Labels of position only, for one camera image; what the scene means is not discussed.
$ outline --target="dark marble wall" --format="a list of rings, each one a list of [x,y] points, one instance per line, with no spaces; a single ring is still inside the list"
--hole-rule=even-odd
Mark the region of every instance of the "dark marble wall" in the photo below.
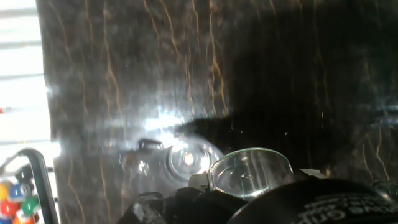
[[[397,178],[395,0],[38,0],[62,222],[127,207],[117,152],[194,132],[225,153]]]

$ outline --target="colorful balls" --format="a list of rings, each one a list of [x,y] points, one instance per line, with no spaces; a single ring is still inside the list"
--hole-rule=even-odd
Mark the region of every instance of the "colorful balls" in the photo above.
[[[40,210],[40,203],[37,197],[29,197],[21,206],[25,215],[31,216]]]
[[[32,189],[29,184],[16,184],[11,187],[8,195],[10,202],[23,202],[32,195]]]
[[[0,204],[0,212],[5,217],[13,217],[16,215],[20,206],[21,205],[19,203],[4,201],[2,204]]]
[[[17,217],[15,217],[13,224],[35,224],[35,217],[26,216],[22,210],[17,212]]]

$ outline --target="yellow ball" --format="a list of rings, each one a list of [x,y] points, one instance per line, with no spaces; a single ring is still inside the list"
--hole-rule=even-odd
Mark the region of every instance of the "yellow ball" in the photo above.
[[[9,186],[6,184],[0,184],[0,202],[7,200]]]

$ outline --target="clear glass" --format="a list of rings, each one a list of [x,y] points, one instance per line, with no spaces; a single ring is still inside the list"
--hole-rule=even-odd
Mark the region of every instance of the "clear glass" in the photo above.
[[[232,152],[209,169],[211,190],[245,200],[285,184],[293,174],[289,160],[281,153],[263,148]]]

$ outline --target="gumball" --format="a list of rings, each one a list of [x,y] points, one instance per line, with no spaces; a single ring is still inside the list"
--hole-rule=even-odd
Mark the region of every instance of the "gumball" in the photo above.
[[[15,217],[13,224],[35,224],[35,217],[26,216],[22,210],[17,212],[17,217]]]
[[[13,217],[20,208],[19,203],[4,201],[0,204],[0,212],[6,217]]]
[[[0,224],[12,224],[11,218],[0,218]]]
[[[0,202],[7,200],[9,194],[9,187],[5,184],[0,184]]]
[[[40,203],[37,197],[30,197],[21,206],[25,215],[31,216],[40,210]]]
[[[32,189],[29,184],[16,184],[11,187],[8,194],[8,201],[23,202],[26,198],[32,195]]]

